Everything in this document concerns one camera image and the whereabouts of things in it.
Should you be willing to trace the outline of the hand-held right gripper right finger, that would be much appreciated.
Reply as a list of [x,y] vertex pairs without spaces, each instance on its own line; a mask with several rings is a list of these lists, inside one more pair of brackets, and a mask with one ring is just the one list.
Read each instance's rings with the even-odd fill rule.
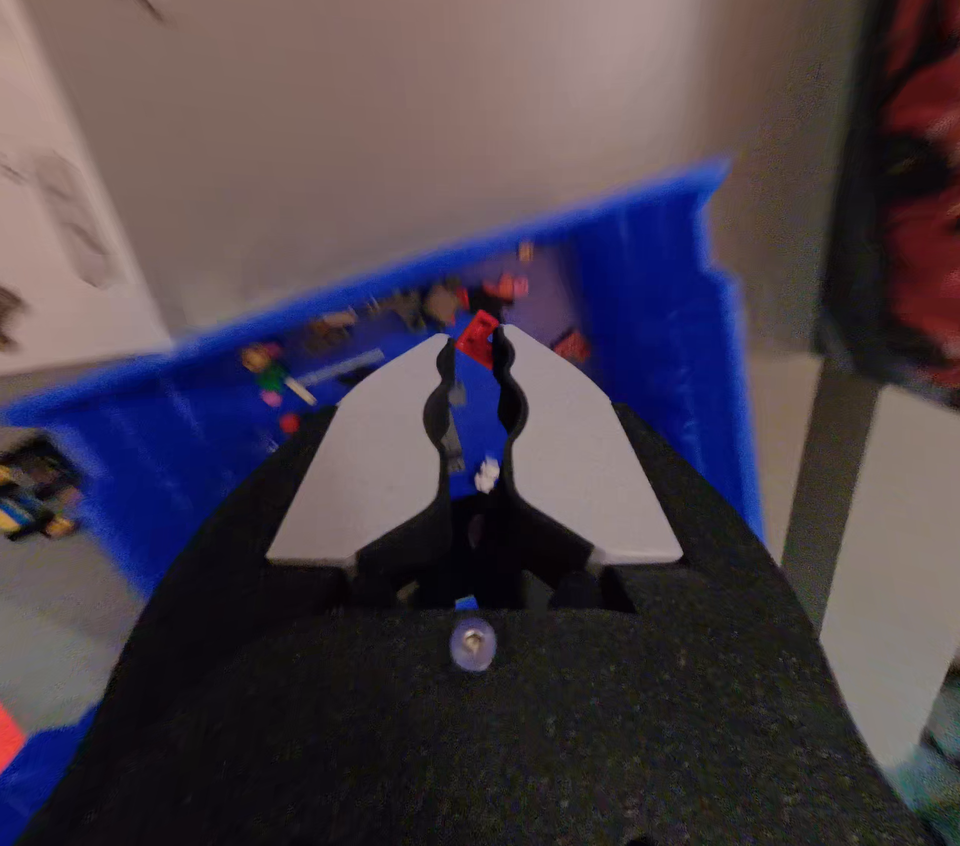
[[587,375],[509,324],[501,390],[518,388],[500,481],[598,566],[672,565],[683,550],[615,406]]

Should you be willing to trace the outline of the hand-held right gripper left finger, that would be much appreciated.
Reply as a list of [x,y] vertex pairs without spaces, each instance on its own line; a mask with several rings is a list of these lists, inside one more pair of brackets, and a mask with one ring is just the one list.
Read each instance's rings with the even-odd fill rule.
[[454,343],[435,334],[336,408],[267,552],[274,564],[417,571],[451,547]]

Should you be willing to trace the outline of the blue plastic bin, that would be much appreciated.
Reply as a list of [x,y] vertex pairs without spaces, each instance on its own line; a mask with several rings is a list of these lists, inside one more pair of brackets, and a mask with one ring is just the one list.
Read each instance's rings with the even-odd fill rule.
[[292,392],[261,399],[241,350],[276,343],[318,408],[343,376],[379,372],[450,326],[407,326],[402,306],[444,279],[467,292],[511,273],[528,294],[508,325],[582,368],[663,437],[764,538],[735,284],[710,261],[706,206],[723,163],[690,168],[572,212],[546,216],[303,293],[186,337],[170,351],[95,370],[2,408],[46,433],[83,482],[89,528],[149,594],[227,495],[282,444]]

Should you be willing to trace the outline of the red lego plate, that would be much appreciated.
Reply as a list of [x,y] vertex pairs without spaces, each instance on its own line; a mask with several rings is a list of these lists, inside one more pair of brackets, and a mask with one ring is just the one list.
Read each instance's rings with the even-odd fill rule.
[[494,369],[495,334],[499,321],[484,310],[475,312],[471,321],[455,341],[455,348],[488,371]]

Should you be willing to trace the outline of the scattered loose lego pieces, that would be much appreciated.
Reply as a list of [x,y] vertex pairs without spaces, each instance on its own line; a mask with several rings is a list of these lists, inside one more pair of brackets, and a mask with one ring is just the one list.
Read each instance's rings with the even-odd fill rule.
[[[474,313],[519,327],[563,359],[591,372],[592,347],[574,294],[567,257],[555,245],[522,240],[513,250],[425,283],[382,292],[309,318],[242,349],[239,358],[264,404],[265,450],[297,432],[310,410],[338,404],[361,381],[428,337],[454,343]],[[463,499],[493,475],[506,434],[496,418],[499,387],[491,371],[456,350],[444,438],[451,495]]]

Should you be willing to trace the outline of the black yellow lego vehicle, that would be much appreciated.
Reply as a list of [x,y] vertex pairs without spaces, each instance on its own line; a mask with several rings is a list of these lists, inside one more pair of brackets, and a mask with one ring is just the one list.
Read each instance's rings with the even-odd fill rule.
[[11,542],[42,535],[58,540],[80,528],[82,475],[45,434],[1,457],[1,533]]

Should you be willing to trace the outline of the red and black cloth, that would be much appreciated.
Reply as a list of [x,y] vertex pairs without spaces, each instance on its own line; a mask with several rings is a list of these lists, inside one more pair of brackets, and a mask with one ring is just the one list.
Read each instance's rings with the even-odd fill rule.
[[959,0],[863,0],[816,344],[958,409]]

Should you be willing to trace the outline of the small red flat object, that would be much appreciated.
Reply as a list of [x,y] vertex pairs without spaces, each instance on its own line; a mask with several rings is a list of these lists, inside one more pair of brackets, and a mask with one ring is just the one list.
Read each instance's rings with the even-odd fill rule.
[[27,735],[3,704],[0,708],[0,727],[0,770],[3,773],[23,749]]

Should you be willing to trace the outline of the grey metal post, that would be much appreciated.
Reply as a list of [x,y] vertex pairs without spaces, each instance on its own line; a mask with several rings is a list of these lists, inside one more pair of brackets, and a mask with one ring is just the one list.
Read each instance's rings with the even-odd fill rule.
[[824,360],[786,530],[781,570],[821,633],[882,385]]

